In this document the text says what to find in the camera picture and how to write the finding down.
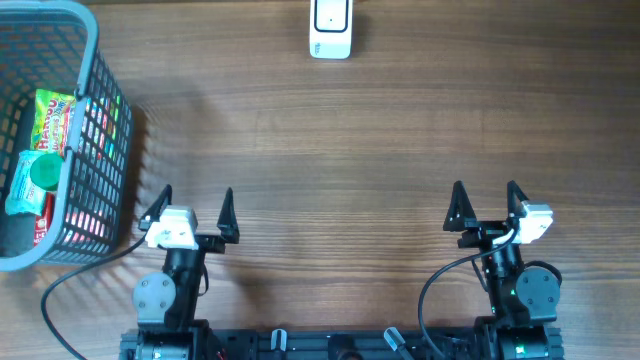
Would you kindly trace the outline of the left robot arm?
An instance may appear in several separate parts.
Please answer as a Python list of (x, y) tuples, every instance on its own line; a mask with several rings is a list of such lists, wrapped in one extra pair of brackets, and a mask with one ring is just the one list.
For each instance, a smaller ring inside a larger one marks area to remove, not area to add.
[(121, 359), (225, 359), (226, 351), (209, 322), (195, 318), (198, 299), (209, 284), (205, 258), (237, 244), (239, 226), (233, 190), (227, 189), (217, 221), (218, 234), (199, 234), (193, 208), (172, 203), (166, 186), (139, 221), (151, 248), (166, 252), (162, 269), (141, 278), (132, 302), (137, 330), (120, 344)]

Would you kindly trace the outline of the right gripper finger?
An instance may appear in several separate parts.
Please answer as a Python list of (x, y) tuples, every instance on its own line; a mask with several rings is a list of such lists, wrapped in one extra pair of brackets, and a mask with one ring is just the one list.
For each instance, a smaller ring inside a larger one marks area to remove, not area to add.
[(477, 227), (477, 217), (461, 180), (453, 184), (451, 201), (443, 224), (448, 232), (463, 232)]
[(529, 198), (522, 191), (515, 180), (511, 180), (507, 184), (507, 210), (509, 217), (520, 216), (523, 212), (522, 203), (528, 201)]

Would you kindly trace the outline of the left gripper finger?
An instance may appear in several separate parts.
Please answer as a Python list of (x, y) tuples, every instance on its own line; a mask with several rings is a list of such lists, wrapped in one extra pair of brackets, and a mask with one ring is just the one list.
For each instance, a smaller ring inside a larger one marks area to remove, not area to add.
[(148, 231), (151, 225), (160, 220), (160, 216), (164, 209), (172, 202), (172, 186), (167, 184), (160, 192), (156, 200), (141, 216), (138, 229), (140, 231)]
[(234, 208), (233, 189), (231, 187), (226, 190), (217, 227), (220, 230), (220, 236), (226, 243), (239, 243), (240, 230)]

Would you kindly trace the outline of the green lid jar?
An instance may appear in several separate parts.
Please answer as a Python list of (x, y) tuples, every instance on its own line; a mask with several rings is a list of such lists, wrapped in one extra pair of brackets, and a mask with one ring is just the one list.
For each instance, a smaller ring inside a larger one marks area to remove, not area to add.
[(31, 181), (47, 192), (56, 192), (64, 160), (54, 153), (45, 153), (34, 160), (30, 169)]

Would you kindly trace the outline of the red Nescafe stick packet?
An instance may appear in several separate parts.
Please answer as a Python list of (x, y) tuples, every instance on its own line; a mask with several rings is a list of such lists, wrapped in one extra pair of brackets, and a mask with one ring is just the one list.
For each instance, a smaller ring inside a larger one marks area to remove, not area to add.
[(41, 215), (35, 217), (33, 245), (37, 246), (47, 235), (54, 214), (55, 196), (47, 193)]

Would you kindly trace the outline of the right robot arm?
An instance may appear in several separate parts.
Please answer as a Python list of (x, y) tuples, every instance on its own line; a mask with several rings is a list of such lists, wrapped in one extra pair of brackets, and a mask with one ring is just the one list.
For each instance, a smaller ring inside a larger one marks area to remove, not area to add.
[(530, 200), (516, 182), (507, 184), (507, 217), (477, 218), (461, 181), (454, 183), (443, 229), (459, 232), (458, 247), (479, 250), (476, 274), (489, 295), (490, 316), (475, 320), (478, 359), (552, 360), (564, 357), (557, 319), (562, 275), (540, 260), (525, 262), (520, 247), (540, 239), (553, 223), (553, 210)]

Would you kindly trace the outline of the Haribo gummy worms bag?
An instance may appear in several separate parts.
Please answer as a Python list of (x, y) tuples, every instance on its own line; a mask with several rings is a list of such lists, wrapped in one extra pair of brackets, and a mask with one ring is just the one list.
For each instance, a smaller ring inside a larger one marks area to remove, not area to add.
[(37, 89), (34, 105), (35, 118), (30, 137), (30, 149), (63, 156), (68, 130), (75, 113), (75, 97)]

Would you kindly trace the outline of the mint green snack packet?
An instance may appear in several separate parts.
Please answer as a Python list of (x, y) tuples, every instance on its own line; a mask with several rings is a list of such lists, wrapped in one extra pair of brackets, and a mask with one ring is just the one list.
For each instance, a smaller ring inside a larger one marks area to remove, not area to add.
[(31, 181), (30, 169), (34, 160), (43, 154), (45, 152), (34, 150), (25, 150), (19, 154), (10, 192), (5, 200), (5, 211), (8, 215), (42, 214), (45, 197), (48, 192)]

